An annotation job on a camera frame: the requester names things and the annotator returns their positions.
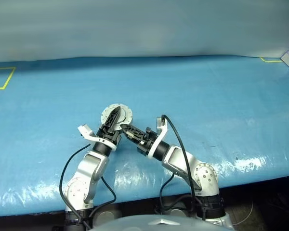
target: plastic sheet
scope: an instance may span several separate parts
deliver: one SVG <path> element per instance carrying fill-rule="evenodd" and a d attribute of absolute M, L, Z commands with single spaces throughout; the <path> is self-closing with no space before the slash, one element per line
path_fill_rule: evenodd
<path fill-rule="evenodd" d="M 289 0 L 0 0 L 0 62 L 289 50 Z"/>
<path fill-rule="evenodd" d="M 78 58 L 1 63 L 16 71 L 0 90 L 0 216 L 64 209 L 58 193 L 65 162 L 86 144 L 77 126 L 97 131 L 112 103 L 133 124 L 156 128 L 167 114 L 186 149 L 211 163 L 219 186 L 289 175 L 289 68 L 259 58 Z M 5 76 L 0 72 L 0 80 Z M 177 143 L 168 132 L 165 141 Z M 65 183 L 85 153 L 71 162 Z M 158 196 L 170 177 L 122 137 L 105 179 L 118 202 Z M 165 195 L 188 192 L 180 178 Z M 111 199 L 100 182 L 94 202 Z"/>

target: white backdrop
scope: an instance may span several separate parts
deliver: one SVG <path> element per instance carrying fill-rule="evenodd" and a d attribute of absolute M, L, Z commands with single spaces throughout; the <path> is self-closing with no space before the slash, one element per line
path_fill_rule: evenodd
<path fill-rule="evenodd" d="M 0 0 L 0 61 L 289 49 L 289 0 Z"/>

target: yellow tape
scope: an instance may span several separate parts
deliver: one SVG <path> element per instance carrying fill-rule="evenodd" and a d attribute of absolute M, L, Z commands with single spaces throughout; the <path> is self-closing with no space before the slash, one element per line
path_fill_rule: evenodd
<path fill-rule="evenodd" d="M 282 63 L 282 60 L 265 60 L 264 58 L 260 57 L 262 61 L 265 63 Z"/>
<path fill-rule="evenodd" d="M 16 70 L 16 67 L 15 66 L 12 66 L 12 67 L 0 67 L 0 70 L 8 70 L 8 69 L 11 69 L 11 73 L 9 74 L 8 78 L 6 79 L 4 85 L 2 87 L 0 87 L 0 90 L 4 90 L 6 88 L 6 86 L 8 85 L 8 83 L 10 82 L 15 70 Z"/>

